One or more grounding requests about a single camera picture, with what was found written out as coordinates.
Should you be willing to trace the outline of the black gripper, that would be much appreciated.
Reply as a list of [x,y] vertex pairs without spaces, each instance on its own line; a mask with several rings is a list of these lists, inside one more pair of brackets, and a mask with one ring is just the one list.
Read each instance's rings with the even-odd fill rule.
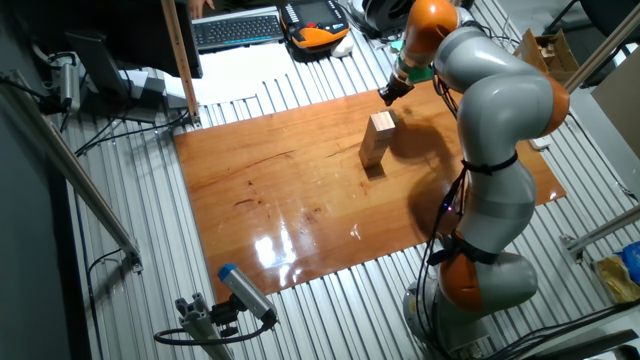
[[395,96],[392,98],[391,95],[406,95],[413,88],[414,84],[409,78],[401,77],[400,75],[391,75],[387,86],[379,88],[378,93],[386,105],[391,105],[403,97]]

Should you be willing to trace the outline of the bare person hand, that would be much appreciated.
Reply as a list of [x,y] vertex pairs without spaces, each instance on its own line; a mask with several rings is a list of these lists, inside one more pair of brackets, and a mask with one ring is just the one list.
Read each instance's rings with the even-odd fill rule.
[[215,9],[215,5],[212,0],[189,0],[188,5],[192,19],[202,18],[203,12],[206,8],[209,8],[210,10]]

